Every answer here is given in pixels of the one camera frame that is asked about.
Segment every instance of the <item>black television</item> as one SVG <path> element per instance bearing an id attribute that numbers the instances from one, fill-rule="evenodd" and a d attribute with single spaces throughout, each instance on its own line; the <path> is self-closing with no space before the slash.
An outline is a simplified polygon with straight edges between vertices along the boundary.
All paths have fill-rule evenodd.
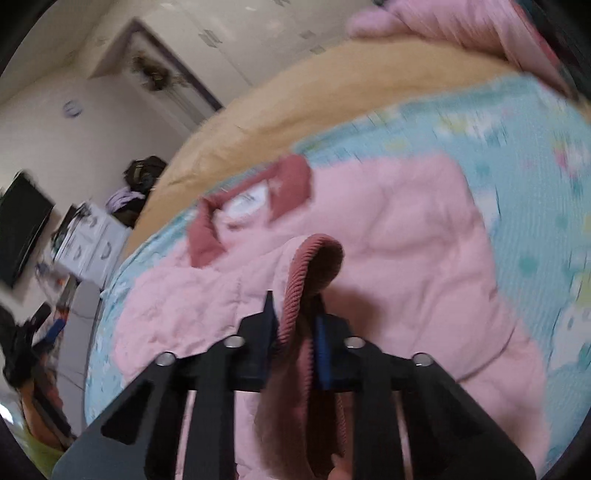
<path id="1" fill-rule="evenodd" d="M 25 172 L 0 197 L 0 281 L 8 287 L 22 274 L 53 206 Z"/>

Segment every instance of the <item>pink pillow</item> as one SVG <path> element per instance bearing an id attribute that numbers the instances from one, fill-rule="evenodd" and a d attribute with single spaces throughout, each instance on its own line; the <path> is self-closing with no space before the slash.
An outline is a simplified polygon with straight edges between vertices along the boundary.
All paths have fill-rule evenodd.
<path id="1" fill-rule="evenodd" d="M 355 14 L 347 31 L 353 38 L 417 34 L 451 41 L 506 57 L 519 69 L 570 93 L 558 72 L 558 58 L 511 0 L 389 0 L 384 8 Z"/>

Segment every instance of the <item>patterned bedsheet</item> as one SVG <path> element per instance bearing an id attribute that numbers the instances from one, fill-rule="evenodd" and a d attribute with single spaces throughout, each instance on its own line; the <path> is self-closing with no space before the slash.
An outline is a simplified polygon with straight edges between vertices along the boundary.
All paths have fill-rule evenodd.
<path id="1" fill-rule="evenodd" d="M 312 167 L 430 151 L 460 164 L 491 236 L 499 288 L 545 357 L 551 467 L 591 407 L 590 126 L 535 79 L 515 75 L 372 112 L 293 151 Z M 126 295 L 185 235 L 194 212 L 183 212 L 149 239 L 105 291 L 86 380 L 88 421 L 123 387 L 109 354 Z"/>

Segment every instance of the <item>backpack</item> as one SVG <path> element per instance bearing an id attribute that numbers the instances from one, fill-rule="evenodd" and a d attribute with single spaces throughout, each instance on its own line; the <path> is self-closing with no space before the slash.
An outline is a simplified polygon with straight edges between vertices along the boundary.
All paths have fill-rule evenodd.
<path id="1" fill-rule="evenodd" d="M 164 160 L 152 155 L 144 160 L 131 162 L 124 172 L 124 178 L 129 188 L 148 196 L 166 167 Z"/>

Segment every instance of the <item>clothing label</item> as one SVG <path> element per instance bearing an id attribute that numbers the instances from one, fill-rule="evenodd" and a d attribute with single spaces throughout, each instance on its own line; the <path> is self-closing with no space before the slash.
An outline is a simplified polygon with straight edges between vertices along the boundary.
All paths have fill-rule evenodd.
<path id="1" fill-rule="evenodd" d="M 269 185 L 267 182 L 257 183 L 255 186 L 242 192 L 240 195 L 230 200 L 224 207 L 224 212 L 233 220 L 240 217 L 252 215 L 269 198 Z"/>

